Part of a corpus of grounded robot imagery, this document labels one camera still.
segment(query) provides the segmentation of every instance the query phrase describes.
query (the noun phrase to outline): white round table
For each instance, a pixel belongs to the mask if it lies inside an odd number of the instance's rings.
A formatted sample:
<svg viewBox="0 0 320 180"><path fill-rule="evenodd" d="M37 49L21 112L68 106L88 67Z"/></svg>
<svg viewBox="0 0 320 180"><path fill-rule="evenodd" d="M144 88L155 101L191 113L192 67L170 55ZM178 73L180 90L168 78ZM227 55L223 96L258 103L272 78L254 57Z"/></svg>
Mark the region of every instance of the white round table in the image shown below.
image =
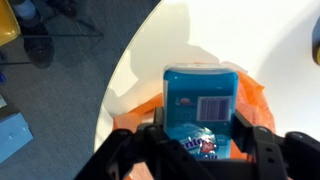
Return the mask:
<svg viewBox="0 0 320 180"><path fill-rule="evenodd" d="M164 66L176 62L235 63L265 86L276 132L320 140L320 67L312 60L319 0L162 0L123 53L106 90L95 150L112 116L162 91Z"/></svg>

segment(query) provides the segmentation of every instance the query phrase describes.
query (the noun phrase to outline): barcode label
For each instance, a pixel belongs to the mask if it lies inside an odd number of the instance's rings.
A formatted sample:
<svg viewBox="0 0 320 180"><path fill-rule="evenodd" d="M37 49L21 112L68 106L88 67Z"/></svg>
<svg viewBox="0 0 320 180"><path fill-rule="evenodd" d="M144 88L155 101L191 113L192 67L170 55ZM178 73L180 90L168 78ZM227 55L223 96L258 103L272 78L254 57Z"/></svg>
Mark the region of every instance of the barcode label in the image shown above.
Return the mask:
<svg viewBox="0 0 320 180"><path fill-rule="evenodd" d="M228 121L230 106L231 96L199 97L197 121Z"/></svg>

